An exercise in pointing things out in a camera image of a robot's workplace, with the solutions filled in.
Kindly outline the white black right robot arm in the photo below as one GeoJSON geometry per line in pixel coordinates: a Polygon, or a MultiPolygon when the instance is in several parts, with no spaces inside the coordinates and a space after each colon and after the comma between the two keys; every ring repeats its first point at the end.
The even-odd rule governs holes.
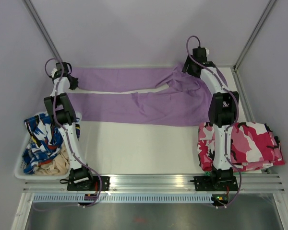
{"type": "Polygon", "coordinates": [[[234,175],[231,153],[231,132],[239,116],[239,94],[229,90],[222,81],[219,69],[207,60],[207,49],[197,47],[189,54],[182,72],[200,78],[208,87],[212,100],[209,122],[215,132],[215,157],[209,176],[194,177],[197,191],[239,191],[234,175]]]}

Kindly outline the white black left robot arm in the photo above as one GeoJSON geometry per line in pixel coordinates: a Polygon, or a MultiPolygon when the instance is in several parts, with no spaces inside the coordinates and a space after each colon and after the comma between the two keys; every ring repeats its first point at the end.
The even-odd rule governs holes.
{"type": "Polygon", "coordinates": [[[44,98],[44,105],[51,123],[58,128],[69,155],[68,191],[98,191],[99,179],[95,178],[82,154],[76,129],[76,112],[68,97],[67,90],[78,87],[78,79],[71,75],[72,66],[57,61],[49,74],[54,84],[50,96],[44,98]]]}

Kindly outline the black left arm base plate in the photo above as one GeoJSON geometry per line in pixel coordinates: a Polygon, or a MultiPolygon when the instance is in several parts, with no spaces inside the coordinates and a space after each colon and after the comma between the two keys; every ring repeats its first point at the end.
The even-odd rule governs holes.
{"type": "Polygon", "coordinates": [[[93,176],[92,179],[88,177],[75,180],[68,181],[67,190],[68,191],[108,191],[110,185],[110,177],[109,176],[93,176]]]}

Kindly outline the purple trousers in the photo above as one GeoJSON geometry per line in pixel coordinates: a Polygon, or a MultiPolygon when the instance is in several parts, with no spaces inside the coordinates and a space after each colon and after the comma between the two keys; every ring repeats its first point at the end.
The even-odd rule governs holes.
{"type": "Polygon", "coordinates": [[[69,93],[83,121],[175,127],[207,122],[212,94],[200,79],[171,68],[74,68],[83,93],[69,93]]]}

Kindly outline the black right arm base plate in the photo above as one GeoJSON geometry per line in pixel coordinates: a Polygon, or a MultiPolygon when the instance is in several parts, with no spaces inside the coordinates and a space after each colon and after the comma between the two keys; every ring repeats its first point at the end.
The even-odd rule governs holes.
{"type": "Polygon", "coordinates": [[[226,192],[238,191],[238,183],[235,176],[230,178],[213,178],[212,176],[195,176],[190,180],[194,184],[196,191],[206,191],[206,192],[226,192]]]}

